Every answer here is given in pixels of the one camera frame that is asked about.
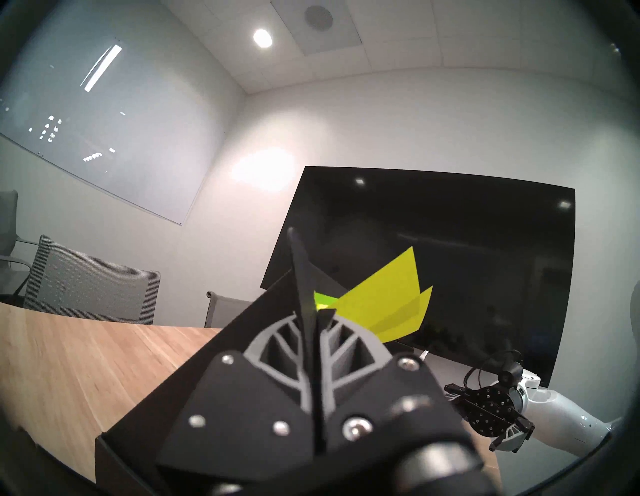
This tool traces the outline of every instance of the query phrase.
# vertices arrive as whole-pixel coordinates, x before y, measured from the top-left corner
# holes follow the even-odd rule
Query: whiteboard
[[[0,86],[0,133],[98,188],[182,223],[224,133],[180,75],[118,37],[106,8],[100,1],[64,1],[38,28]]]

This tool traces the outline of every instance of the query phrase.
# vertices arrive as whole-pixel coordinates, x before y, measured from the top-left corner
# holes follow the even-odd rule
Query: black tv screen
[[[574,189],[480,175],[306,167],[265,289],[289,269],[289,227],[312,263],[346,289],[412,246],[420,290],[433,292],[421,327],[402,342],[469,366],[517,349],[523,366],[548,386],[571,284]]]

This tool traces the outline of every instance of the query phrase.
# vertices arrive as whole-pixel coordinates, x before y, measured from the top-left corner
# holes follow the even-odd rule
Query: yellow fabric
[[[420,293],[411,247],[327,308],[335,308],[338,315],[369,329],[382,342],[387,342],[418,330],[429,305],[431,290]]]

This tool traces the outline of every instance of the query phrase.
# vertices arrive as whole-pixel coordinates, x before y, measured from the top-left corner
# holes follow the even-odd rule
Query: chair backrest
[[[204,326],[215,329],[227,327],[233,319],[252,304],[251,301],[235,300],[234,298],[218,296],[213,291],[207,291],[207,297],[210,298],[211,301],[209,302],[209,309],[207,310],[207,318],[205,319]]]
[[[160,272],[112,264],[40,236],[24,308],[112,322],[152,324]]]
[[[0,191],[0,255],[11,256],[15,248],[15,215],[18,209],[18,192]]]

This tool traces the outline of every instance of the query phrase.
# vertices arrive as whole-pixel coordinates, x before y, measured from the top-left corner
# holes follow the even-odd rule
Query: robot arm
[[[536,426],[533,437],[553,448],[585,456],[597,448],[612,429],[559,392],[539,389],[540,378],[524,371],[518,384],[522,415]]]
[[[449,384],[445,391],[477,433],[493,438],[491,451],[517,452],[533,436],[553,448],[585,456],[615,424],[602,422],[556,391],[540,389],[540,378],[512,360],[488,387],[468,388],[465,378],[464,387]]]

